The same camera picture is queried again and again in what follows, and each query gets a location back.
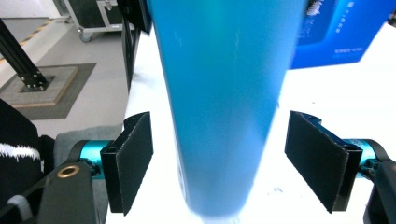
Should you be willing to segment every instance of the blue box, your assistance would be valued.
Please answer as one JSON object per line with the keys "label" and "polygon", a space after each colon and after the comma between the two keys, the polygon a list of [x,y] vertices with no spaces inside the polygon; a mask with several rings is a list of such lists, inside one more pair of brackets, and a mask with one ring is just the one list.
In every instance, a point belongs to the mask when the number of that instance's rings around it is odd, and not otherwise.
{"label": "blue box", "polygon": [[356,63],[396,8],[395,0],[311,0],[290,69]]}

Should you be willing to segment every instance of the white fringe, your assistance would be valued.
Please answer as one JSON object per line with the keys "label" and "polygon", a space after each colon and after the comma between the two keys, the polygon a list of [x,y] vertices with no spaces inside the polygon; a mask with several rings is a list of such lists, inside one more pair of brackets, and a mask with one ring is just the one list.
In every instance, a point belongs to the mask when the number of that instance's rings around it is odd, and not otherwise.
{"label": "white fringe", "polygon": [[40,154],[34,148],[24,146],[13,147],[2,143],[0,143],[0,157],[15,158],[17,161],[19,161],[19,158],[25,157],[30,157],[33,160],[40,160]]}

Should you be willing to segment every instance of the blue cylinder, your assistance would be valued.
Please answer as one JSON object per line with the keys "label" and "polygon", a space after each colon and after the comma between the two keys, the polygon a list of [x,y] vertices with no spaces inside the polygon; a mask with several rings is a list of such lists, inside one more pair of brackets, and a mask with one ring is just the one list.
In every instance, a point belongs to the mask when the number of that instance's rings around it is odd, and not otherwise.
{"label": "blue cylinder", "polygon": [[260,164],[305,0],[148,0],[189,208],[230,217]]}

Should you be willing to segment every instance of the white table surface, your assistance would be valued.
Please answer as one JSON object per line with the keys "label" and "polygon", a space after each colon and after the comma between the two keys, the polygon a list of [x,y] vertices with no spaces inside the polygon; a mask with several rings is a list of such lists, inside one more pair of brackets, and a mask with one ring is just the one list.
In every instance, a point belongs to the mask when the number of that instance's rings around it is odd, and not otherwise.
{"label": "white table surface", "polygon": [[[396,29],[385,24],[359,63],[289,70],[255,185],[237,223],[363,223],[373,184],[356,179],[346,212],[330,215],[284,153],[290,110],[341,138],[372,138],[396,158]],[[184,203],[154,31],[142,35],[125,117],[150,111],[154,155],[129,214],[106,223],[202,223]]]}

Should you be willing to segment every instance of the white wall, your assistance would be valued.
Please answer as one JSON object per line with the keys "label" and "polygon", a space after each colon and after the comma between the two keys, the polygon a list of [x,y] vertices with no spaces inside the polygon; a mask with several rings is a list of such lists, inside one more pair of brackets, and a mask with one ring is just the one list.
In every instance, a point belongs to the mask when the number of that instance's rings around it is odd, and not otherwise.
{"label": "white wall", "polygon": [[52,0],[0,0],[0,18],[59,18]]}

